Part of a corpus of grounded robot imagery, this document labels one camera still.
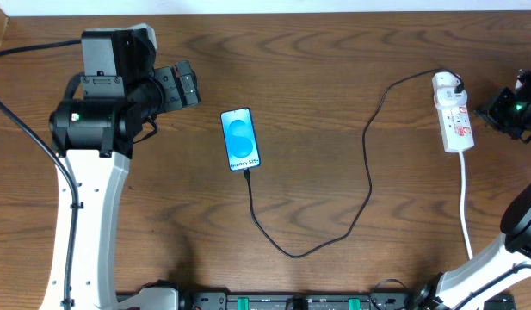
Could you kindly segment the blue Galaxy smartphone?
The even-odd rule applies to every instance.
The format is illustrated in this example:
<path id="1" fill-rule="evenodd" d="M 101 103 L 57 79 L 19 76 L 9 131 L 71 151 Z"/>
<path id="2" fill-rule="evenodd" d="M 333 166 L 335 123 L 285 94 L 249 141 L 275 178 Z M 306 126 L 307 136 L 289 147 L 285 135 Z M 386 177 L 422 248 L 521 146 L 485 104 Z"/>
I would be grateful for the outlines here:
<path id="1" fill-rule="evenodd" d="M 228 166 L 243 171 L 261 164 L 255 128 L 249 108 L 225 111 L 220 115 Z"/>

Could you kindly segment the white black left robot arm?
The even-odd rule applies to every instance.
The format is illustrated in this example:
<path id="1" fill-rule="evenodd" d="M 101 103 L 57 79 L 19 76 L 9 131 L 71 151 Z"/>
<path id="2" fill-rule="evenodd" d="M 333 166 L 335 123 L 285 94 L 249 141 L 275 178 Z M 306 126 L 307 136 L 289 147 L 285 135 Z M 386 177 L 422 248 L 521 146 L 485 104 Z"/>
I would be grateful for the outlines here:
<path id="1" fill-rule="evenodd" d="M 163 282 L 119 297 L 114 255 L 120 197 L 133 147 L 157 116 L 197 105 L 188 61 L 155 67 L 157 39 L 145 23 L 89 28 L 83 71 L 68 83 L 49 127 L 58 158 L 58 217 L 45 309 L 177 309 Z"/>

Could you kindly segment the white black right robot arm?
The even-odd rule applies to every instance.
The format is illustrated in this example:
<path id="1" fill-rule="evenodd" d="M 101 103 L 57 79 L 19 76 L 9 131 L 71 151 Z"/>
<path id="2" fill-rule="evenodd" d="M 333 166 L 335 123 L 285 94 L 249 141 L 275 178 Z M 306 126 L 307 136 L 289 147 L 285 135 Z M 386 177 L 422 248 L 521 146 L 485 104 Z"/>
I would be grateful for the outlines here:
<path id="1" fill-rule="evenodd" d="M 506 89 L 485 118 L 502 129 L 531 132 L 531 85 Z M 531 183 L 512 201 L 501 234 L 459 268 L 438 275 L 418 291 L 409 309 L 478 309 L 494 295 L 531 277 Z"/>

